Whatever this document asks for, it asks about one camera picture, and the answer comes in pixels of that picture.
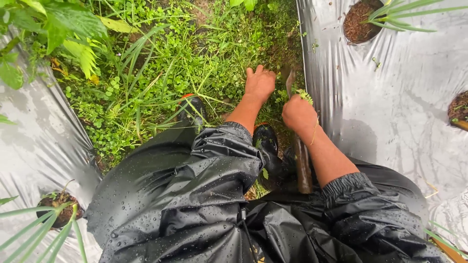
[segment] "drawstring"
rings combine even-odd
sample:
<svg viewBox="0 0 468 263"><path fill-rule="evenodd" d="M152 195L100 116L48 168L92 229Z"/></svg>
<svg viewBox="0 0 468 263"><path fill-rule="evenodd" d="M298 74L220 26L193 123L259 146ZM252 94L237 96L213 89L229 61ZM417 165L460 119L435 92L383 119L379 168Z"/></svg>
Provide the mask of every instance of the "drawstring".
<svg viewBox="0 0 468 263"><path fill-rule="evenodd" d="M257 256L255 256L255 247L252 245L252 241L250 240L249 230L247 229L247 224L245 223L246 218L247 218L247 213L245 212L245 208L242 208L241 209L241 223L244 225L245 232L247 233L247 240L249 241L250 251L252 252L252 256L254 257L254 263L257 263L258 261L257 261Z"/></svg>

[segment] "raincoat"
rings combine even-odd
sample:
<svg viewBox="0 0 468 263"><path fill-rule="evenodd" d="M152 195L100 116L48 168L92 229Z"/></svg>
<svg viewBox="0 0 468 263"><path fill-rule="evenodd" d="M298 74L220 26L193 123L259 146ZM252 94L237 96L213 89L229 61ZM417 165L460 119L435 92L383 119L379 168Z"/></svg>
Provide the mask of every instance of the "raincoat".
<svg viewBox="0 0 468 263"><path fill-rule="evenodd" d="M423 239L421 191L399 173L356 161L360 173L312 194L291 183L247 202L264 166L249 132L185 126L137 148L98 185L85 218L101 263L445 262Z"/></svg>

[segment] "planting hole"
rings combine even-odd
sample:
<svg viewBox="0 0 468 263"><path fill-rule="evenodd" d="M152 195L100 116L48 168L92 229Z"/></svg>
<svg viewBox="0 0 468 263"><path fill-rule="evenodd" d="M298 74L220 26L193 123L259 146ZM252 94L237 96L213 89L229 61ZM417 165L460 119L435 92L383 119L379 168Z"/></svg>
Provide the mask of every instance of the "planting hole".
<svg viewBox="0 0 468 263"><path fill-rule="evenodd" d="M63 194L60 191L52 192L42 197L43 198L37 204L37 206L59 207L63 203L72 201L72 202L76 202L76 204L78 205L78 211L76 213L76 220L80 219L83 216L83 210L81 209L80 204L78 203L78 201L76 201L76 198L72 197L68 192L63 192ZM36 212L37 218L40 218L41 216L45 215L47 212L48 211ZM52 225L52 228L64 227L68 223L70 218L72 217L72 214L73 214L73 204L67 206L64 210L62 210L62 212L60 213L60 215L57 217L54 224Z"/></svg>
<svg viewBox="0 0 468 263"><path fill-rule="evenodd" d="M468 132L468 91L459 93L448 106L450 124Z"/></svg>
<svg viewBox="0 0 468 263"><path fill-rule="evenodd" d="M382 6L379 0L361 0L351 7L344 19L344 35L350 44L369 41L382 30L382 27L370 23L360 24Z"/></svg>

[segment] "hand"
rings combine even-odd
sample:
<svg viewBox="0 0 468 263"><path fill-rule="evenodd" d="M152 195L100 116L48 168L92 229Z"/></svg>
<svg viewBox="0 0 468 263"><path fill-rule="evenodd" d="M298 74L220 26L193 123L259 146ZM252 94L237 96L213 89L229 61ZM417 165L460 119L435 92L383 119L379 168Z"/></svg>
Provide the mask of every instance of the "hand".
<svg viewBox="0 0 468 263"><path fill-rule="evenodd" d="M282 116L286 126L301 139L313 132L317 126L317 112L307 100L301 99L299 94L292 96L291 100L283 106Z"/></svg>
<svg viewBox="0 0 468 263"><path fill-rule="evenodd" d="M276 74L273 71L264 70L263 65L258 65L255 73L247 68L247 81L245 82L245 95L251 99L265 103L275 90Z"/></svg>

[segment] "elastic cuff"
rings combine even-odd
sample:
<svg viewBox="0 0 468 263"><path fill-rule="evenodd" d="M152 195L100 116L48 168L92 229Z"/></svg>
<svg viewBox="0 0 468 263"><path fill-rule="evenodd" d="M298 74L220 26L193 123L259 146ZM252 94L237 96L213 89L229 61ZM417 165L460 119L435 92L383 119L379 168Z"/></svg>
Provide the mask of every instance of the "elastic cuff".
<svg viewBox="0 0 468 263"><path fill-rule="evenodd" d="M235 130L234 134L241 137L244 141L250 142L250 144L252 144L252 135L244 126L242 126L242 124L237 122L225 122L223 125L233 127Z"/></svg>
<svg viewBox="0 0 468 263"><path fill-rule="evenodd" d="M329 182L322 189L323 195L328 200L335 200L344 193L355 192L359 189L375 190L376 194L379 190L375 188L372 182L364 173L352 173Z"/></svg>

